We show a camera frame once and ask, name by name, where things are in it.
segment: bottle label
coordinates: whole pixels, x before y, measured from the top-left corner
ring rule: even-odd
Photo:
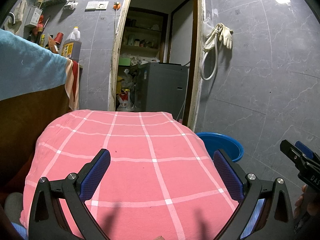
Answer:
[[[64,45],[63,48],[62,48],[61,56],[63,56],[63,57],[71,57],[72,48],[73,48],[73,42]]]

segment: white pipe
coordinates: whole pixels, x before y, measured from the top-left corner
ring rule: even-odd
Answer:
[[[202,60],[202,62],[201,62],[200,76],[201,76],[201,78],[202,78],[203,80],[210,80],[210,79],[214,76],[214,74],[216,73],[216,71],[217,71],[217,64],[218,64],[217,34],[215,34],[215,36],[214,36],[214,47],[215,47],[215,52],[216,52],[216,62],[215,62],[215,64],[214,64],[214,69],[213,69],[211,75],[210,75],[208,78],[205,78],[205,77],[203,76],[203,72],[204,72],[204,61],[205,61],[205,59],[206,59],[206,57],[207,57],[207,55],[208,55],[208,52],[206,52],[206,53],[204,54],[203,60]]]

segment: faucet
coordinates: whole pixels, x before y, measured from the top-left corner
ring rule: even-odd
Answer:
[[[14,16],[14,14],[12,12],[9,12],[8,16],[10,16],[12,18],[12,25],[14,25],[16,23],[16,17]]]

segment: metal bolt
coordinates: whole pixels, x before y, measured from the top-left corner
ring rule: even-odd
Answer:
[[[256,179],[256,175],[254,175],[253,173],[249,173],[248,178],[251,180],[254,180],[254,179]]]
[[[283,183],[284,183],[284,180],[281,179],[281,178],[278,178],[277,181],[278,181],[278,183],[280,183],[280,184],[283,184]]]
[[[46,179],[47,179],[46,177],[41,177],[41,178],[39,179],[39,182],[40,182],[40,183],[44,183]]]
[[[68,179],[74,179],[75,177],[77,176],[77,174],[76,173],[70,173],[69,175],[68,175]]]

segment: wall switch panel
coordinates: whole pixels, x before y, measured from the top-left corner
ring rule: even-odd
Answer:
[[[96,10],[106,10],[108,3],[109,3],[108,1],[99,1],[96,6]]]
[[[86,6],[86,10],[95,10],[96,7],[98,6],[99,1],[90,1],[88,2],[87,6]]]

